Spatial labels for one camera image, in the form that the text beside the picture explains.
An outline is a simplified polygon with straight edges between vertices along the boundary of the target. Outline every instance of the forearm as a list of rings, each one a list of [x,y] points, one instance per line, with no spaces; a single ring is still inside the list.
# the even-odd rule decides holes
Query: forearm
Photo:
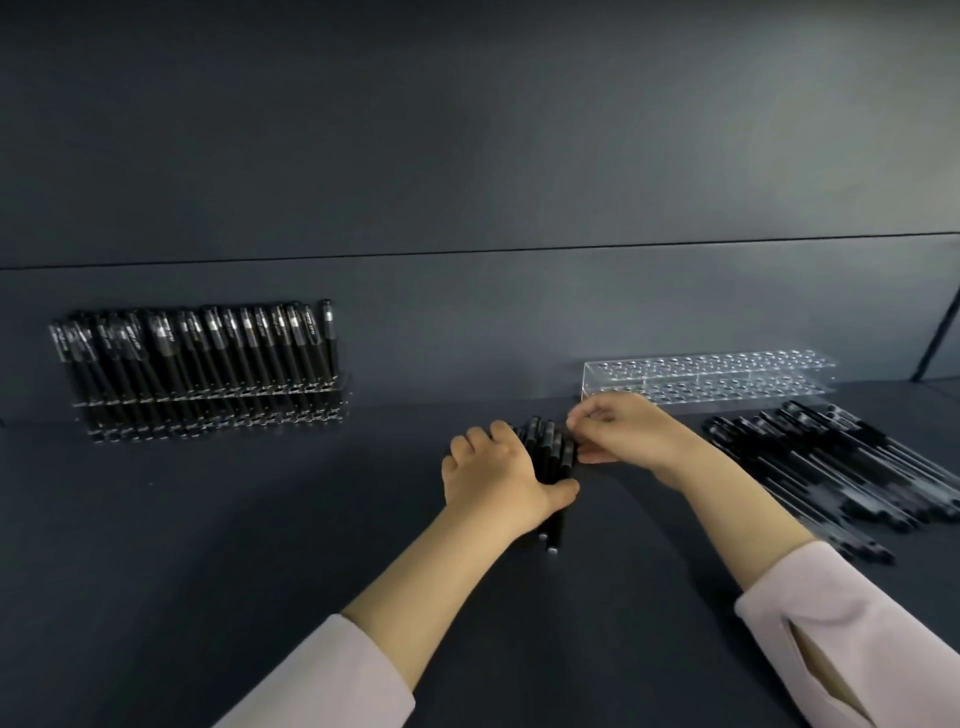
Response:
[[[342,613],[411,690],[470,592],[510,542],[490,526],[445,508]]]
[[[744,591],[788,553],[814,541],[740,466],[706,442],[659,476],[684,494]]]

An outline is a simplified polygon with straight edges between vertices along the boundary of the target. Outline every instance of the wall panel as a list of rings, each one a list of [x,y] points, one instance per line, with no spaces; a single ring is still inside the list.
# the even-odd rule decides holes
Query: wall panel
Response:
[[[960,231],[947,3],[178,5],[0,31],[0,266]]]

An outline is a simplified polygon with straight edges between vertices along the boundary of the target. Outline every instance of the dark gray table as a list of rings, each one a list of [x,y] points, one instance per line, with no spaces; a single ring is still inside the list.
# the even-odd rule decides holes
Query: dark gray table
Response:
[[[891,383],[834,399],[960,470],[960,403]],[[439,511],[450,437],[568,406],[360,410],[327,432],[135,446],[2,431],[0,724],[211,725]],[[410,725],[802,724],[685,504],[622,466],[579,476],[559,558],[521,542],[494,566]],[[900,564],[867,572],[960,646],[960,528],[881,534]]]

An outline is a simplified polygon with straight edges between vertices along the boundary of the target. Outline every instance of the dark gray wall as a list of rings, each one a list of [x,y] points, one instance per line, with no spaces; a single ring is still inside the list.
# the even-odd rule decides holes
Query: dark gray wall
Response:
[[[572,396],[585,359],[813,348],[906,379],[960,236],[386,255],[0,273],[0,416],[71,416],[46,324],[73,308],[336,299],[361,404]]]
[[[73,5],[0,31],[0,266],[960,231],[956,4]]]

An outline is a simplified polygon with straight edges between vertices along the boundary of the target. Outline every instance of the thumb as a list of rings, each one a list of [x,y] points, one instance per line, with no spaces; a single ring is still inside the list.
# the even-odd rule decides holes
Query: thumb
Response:
[[[543,488],[546,490],[547,501],[550,504],[550,513],[566,508],[577,499],[577,494],[580,493],[580,483],[572,477],[554,485],[544,485]]]

